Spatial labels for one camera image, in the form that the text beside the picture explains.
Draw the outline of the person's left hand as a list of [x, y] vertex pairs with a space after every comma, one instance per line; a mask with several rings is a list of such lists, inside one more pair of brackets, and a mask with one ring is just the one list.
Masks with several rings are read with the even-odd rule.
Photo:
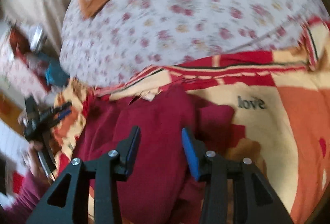
[[31, 141], [27, 150], [27, 165], [33, 177], [43, 184], [50, 185], [50, 180], [46, 176], [41, 162], [38, 157], [38, 152], [41, 151], [43, 145], [37, 141]]

